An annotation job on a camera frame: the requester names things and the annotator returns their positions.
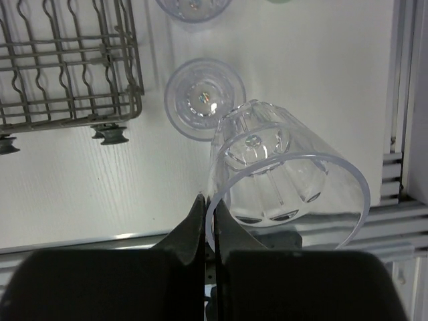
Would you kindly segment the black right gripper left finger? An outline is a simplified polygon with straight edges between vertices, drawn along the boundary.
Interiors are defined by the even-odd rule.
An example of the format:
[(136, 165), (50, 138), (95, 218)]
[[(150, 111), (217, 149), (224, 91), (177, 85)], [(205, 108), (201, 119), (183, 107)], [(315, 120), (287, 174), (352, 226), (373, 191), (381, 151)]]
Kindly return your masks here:
[(1, 299), (2, 320), (202, 320), (205, 199), (149, 249), (45, 249)]

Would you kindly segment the green plastic cup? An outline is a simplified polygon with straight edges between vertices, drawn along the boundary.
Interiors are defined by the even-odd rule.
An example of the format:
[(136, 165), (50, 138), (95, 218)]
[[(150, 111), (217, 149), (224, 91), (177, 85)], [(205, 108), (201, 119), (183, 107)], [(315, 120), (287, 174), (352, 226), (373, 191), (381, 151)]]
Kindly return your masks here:
[(292, 0), (267, 0), (267, 1), (274, 5), (285, 5), (286, 3), (290, 3)]

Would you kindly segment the clear glass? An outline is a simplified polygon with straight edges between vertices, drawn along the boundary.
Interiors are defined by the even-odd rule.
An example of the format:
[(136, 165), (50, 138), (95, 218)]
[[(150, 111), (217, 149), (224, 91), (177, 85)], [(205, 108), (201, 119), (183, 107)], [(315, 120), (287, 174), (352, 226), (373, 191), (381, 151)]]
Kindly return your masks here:
[(221, 117), (211, 141), (209, 245), (220, 201), (247, 232), (342, 222), (332, 248), (340, 249), (364, 224), (370, 189), (358, 168), (285, 108), (251, 100)]
[(231, 0), (157, 0), (156, 3), (173, 19), (185, 23), (204, 23), (223, 13)]
[(218, 123), (234, 107), (246, 102), (245, 86), (228, 64), (213, 58), (189, 60), (167, 82), (167, 118), (183, 136), (209, 142)]

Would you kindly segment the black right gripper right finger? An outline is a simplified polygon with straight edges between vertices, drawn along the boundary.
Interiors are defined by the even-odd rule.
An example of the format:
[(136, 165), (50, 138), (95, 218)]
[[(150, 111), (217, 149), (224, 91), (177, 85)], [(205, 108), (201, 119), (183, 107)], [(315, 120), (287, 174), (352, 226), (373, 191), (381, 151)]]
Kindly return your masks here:
[(406, 320), (384, 264), (361, 251), (268, 249), (215, 209), (219, 320)]

